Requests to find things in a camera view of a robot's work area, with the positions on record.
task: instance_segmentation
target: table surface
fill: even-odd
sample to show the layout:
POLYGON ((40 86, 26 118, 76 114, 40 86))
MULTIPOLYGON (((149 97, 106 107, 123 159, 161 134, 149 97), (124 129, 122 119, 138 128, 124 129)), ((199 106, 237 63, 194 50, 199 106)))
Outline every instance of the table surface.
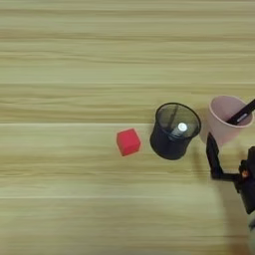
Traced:
POLYGON ((210 179, 199 136, 178 161, 148 140, 163 103, 254 98, 254 27, 252 0, 1 1, 0 253, 249 254, 241 198, 210 179), (126 128, 142 147, 121 157, 126 128))

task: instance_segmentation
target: black pen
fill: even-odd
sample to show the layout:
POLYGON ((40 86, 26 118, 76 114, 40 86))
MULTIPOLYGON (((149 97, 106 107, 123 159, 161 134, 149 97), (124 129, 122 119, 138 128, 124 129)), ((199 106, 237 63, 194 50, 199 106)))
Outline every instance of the black pen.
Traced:
POLYGON ((255 100, 245 106, 242 110, 240 110, 237 114, 231 117, 227 123, 231 125, 238 125, 244 119, 246 119, 253 111, 255 110, 255 100))

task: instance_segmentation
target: pink cup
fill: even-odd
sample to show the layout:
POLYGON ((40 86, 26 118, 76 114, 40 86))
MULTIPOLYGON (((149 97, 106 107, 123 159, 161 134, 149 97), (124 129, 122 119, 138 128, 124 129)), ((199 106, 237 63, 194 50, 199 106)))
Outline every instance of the pink cup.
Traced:
POLYGON ((207 114, 208 130, 216 139, 218 146, 223 146, 237 137, 244 128, 252 125, 252 114, 238 126, 227 123, 227 120, 245 106, 243 101, 231 96, 219 96, 212 100, 207 114))

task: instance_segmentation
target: wood grain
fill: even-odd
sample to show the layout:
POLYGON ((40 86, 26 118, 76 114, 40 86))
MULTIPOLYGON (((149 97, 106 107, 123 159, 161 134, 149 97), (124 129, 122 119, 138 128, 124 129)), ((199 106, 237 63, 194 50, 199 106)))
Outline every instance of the wood grain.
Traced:
POLYGON ((254 98, 254 25, 248 0, 2 1, 0 253, 248 255, 241 198, 210 179, 200 138, 179 161, 148 139, 163 103, 254 98), (126 128, 142 148, 121 157, 126 128))
POLYGON ((1 123, 150 123, 255 92, 253 1, 0 3, 1 123))

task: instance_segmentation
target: red block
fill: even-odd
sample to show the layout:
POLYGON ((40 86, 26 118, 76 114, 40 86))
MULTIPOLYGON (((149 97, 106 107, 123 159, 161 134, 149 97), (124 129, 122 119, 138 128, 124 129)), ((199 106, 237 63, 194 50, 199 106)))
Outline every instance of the red block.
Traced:
POLYGON ((129 155, 139 151, 140 140, 135 130, 128 129, 117 134, 117 144, 122 155, 129 155))

